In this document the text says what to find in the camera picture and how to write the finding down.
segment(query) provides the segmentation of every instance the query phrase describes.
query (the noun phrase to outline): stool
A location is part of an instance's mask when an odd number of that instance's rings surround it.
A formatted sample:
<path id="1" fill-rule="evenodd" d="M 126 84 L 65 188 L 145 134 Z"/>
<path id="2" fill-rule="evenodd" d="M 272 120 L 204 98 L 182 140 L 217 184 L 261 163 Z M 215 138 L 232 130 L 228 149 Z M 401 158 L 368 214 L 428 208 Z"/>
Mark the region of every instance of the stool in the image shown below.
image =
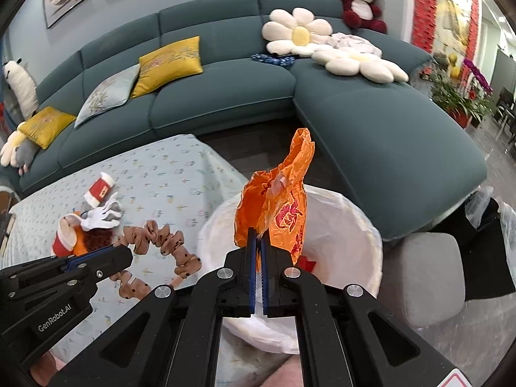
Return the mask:
<path id="1" fill-rule="evenodd" d="M 447 320 L 464 298 L 459 246 L 450 234 L 411 234 L 385 254 L 378 300 L 408 325 Z"/>

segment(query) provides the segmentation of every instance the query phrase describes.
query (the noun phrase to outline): orange paper bag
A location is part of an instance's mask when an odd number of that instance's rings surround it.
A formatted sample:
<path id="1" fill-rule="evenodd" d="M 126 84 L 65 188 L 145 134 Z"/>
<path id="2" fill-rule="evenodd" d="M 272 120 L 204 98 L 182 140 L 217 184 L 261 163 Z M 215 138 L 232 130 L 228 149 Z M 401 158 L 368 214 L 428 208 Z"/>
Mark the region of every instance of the orange paper bag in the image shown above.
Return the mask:
<path id="1" fill-rule="evenodd" d="M 235 216 L 235 244 L 246 247 L 247 232 L 259 237 L 269 229 L 270 244 L 288 250 L 296 263 L 303 249 L 306 192 L 303 178 L 314 156 L 315 143 L 306 128 L 298 129 L 290 153 L 270 172 L 255 172 L 244 186 Z"/>

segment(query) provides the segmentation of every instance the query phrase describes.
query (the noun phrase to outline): sofa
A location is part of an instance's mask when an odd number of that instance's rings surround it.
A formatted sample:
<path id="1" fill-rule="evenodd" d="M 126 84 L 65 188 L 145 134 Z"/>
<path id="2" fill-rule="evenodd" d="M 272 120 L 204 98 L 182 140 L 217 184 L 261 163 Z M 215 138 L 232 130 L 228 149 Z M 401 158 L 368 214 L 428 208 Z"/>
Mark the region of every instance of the sofa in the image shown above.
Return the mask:
<path id="1" fill-rule="evenodd" d="M 196 135 L 298 116 L 316 147 L 384 240 L 427 225 L 460 202 L 487 175 L 481 151 L 438 106 L 409 84 L 375 84 L 328 73 L 311 59 L 290 69 L 250 59 L 265 52 L 262 25 L 275 8 L 311 10 L 334 32 L 370 40 L 409 75 L 431 57 L 371 30 L 350 31 L 340 0 L 195 0 L 125 24 L 88 43 L 37 87 L 41 109 L 77 115 L 104 79 L 161 46 L 200 36 L 204 72 L 172 81 L 68 126 L 17 178 L 23 196 L 101 160 L 177 134 Z"/>

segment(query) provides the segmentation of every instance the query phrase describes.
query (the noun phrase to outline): yellow pillow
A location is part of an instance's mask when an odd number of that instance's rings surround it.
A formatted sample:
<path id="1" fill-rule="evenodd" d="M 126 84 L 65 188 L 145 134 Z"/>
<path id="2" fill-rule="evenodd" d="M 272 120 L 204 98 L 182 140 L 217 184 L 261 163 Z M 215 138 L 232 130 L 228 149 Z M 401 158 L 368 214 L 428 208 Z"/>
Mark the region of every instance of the yellow pillow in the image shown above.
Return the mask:
<path id="1" fill-rule="evenodd" d="M 174 42 L 140 58 L 140 75 L 131 98 L 159 89 L 177 78 L 202 73 L 199 37 Z"/>
<path id="2" fill-rule="evenodd" d="M 48 106 L 19 127 L 19 131 L 46 150 L 52 141 L 75 121 L 75 116 Z"/>

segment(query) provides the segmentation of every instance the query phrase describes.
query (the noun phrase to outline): red and white cup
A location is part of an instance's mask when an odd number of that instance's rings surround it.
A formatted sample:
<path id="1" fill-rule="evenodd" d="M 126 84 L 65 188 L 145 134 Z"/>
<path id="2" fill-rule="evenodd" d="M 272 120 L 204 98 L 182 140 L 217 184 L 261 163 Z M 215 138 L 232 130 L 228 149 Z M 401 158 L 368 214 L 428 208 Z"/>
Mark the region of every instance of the red and white cup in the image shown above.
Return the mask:
<path id="1" fill-rule="evenodd" d="M 57 257 L 66 257 L 73 254 L 73 248 L 77 243 L 77 235 L 73 226 L 61 218 L 57 223 L 56 238 L 52 244 L 52 251 Z"/>
<path id="2" fill-rule="evenodd" d="M 97 208 L 114 185 L 114 179 L 101 172 L 100 179 L 84 194 L 84 199 L 92 207 Z"/>

